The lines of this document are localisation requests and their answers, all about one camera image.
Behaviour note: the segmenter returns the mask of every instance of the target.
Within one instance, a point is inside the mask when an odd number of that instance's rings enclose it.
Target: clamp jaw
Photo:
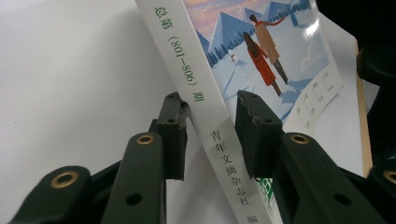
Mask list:
[[[79,166],[49,173],[10,223],[166,223],[165,180],[184,179],[188,114],[176,92],[167,95],[121,161],[95,175]],[[312,137],[284,133],[271,108],[247,91],[238,92],[235,129],[250,178],[273,178],[284,223],[396,223],[394,161],[367,178],[343,170]]]

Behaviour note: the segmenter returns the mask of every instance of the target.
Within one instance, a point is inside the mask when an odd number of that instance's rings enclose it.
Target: screw hole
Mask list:
[[[134,205],[137,205],[137,204],[141,203],[142,199],[143,199],[142,195],[139,194],[139,193],[136,193],[136,194],[128,196],[126,198],[125,202],[128,205],[134,206]]]
[[[74,182],[76,182],[77,179],[78,179],[77,172],[67,171],[59,175],[56,175],[50,182],[50,185],[55,189],[62,189],[73,184]]]
[[[343,195],[343,194],[334,194],[333,195],[334,199],[344,205],[350,205],[352,204],[352,202],[348,199],[347,196]]]

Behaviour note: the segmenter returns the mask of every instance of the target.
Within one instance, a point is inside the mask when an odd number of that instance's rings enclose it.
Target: black plastic part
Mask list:
[[[284,223],[386,223],[315,139],[285,133],[279,161],[273,189]]]
[[[396,46],[366,45],[358,54],[359,77],[377,86],[394,89],[396,83]]]
[[[235,129],[241,142],[247,173],[270,178],[274,156],[282,131],[282,121],[262,100],[248,91],[238,92]]]
[[[92,198],[90,186],[86,168],[59,168],[41,179],[10,223],[80,223]]]
[[[364,46],[357,57],[361,78],[380,86],[367,115],[374,165],[396,155],[396,47]]]
[[[131,138],[101,223],[165,223],[163,139],[157,133]]]
[[[165,178],[184,179],[184,166],[187,145],[186,117],[190,109],[177,92],[163,100],[163,107],[158,119],[150,125],[150,131],[163,137]]]

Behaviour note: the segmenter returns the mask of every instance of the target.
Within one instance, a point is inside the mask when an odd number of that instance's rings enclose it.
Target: illustrated book cover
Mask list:
[[[343,86],[315,1],[136,3],[238,222],[281,223],[271,179],[248,177],[233,128],[236,94],[260,95],[285,132],[313,135]]]

